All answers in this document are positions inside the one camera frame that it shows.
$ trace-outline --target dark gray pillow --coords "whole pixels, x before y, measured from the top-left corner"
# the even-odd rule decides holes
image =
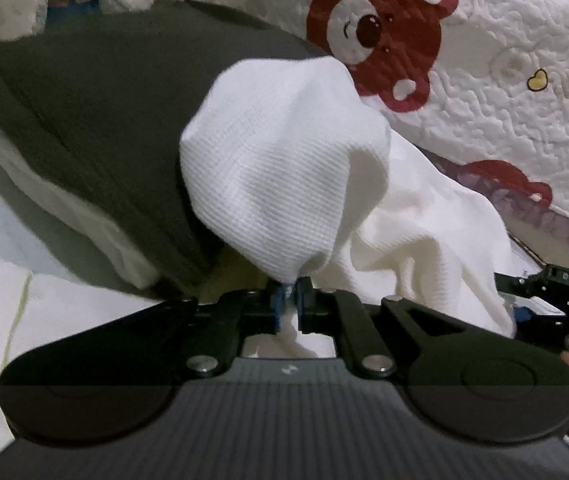
[[[78,18],[0,43],[0,128],[37,174],[104,210],[165,278],[193,292],[222,242],[190,208],[184,127],[234,63],[324,55],[210,4]]]

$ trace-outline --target bedspread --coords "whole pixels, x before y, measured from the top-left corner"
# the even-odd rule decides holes
[[[439,168],[569,242],[569,0],[206,0],[343,61]]]

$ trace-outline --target white cloth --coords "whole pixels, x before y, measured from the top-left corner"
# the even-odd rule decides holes
[[[335,341],[322,334],[298,331],[298,312],[289,308],[280,317],[280,332],[245,339],[242,357],[260,359],[327,359],[335,357]]]
[[[337,60],[247,60],[181,138],[196,215],[276,280],[392,294],[511,336],[493,273],[513,272],[493,206],[362,104]]]
[[[157,301],[0,264],[0,372],[37,346],[113,321]],[[0,450],[13,440],[0,409]]]

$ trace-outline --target metal screw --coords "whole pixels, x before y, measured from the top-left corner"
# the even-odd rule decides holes
[[[186,366],[194,372],[206,374],[218,367],[218,360],[210,355],[194,355],[186,360]]]
[[[386,355],[367,355],[362,360],[362,366],[364,366],[367,370],[376,373],[388,372],[391,370],[391,368],[394,367],[394,365],[395,363],[393,362],[393,359],[387,357]]]

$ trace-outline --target blue gripper part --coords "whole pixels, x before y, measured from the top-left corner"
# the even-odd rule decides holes
[[[280,285],[271,295],[271,308],[276,313],[276,333],[282,330],[280,326],[280,317],[284,314],[284,286]]]
[[[280,325],[280,317],[282,317],[284,311],[286,310],[287,299],[289,301],[294,301],[299,311],[300,297],[301,295],[299,294],[298,289],[295,285],[286,284],[279,285],[271,295],[271,308],[276,313],[276,333],[279,333],[280,330],[282,330],[282,326]]]
[[[298,308],[298,330],[302,330],[304,325],[304,294],[302,294],[297,285],[296,283],[293,287],[293,294],[295,295],[295,304]]]
[[[516,306],[513,309],[513,317],[516,323],[523,323],[535,317],[535,313],[525,306]]]

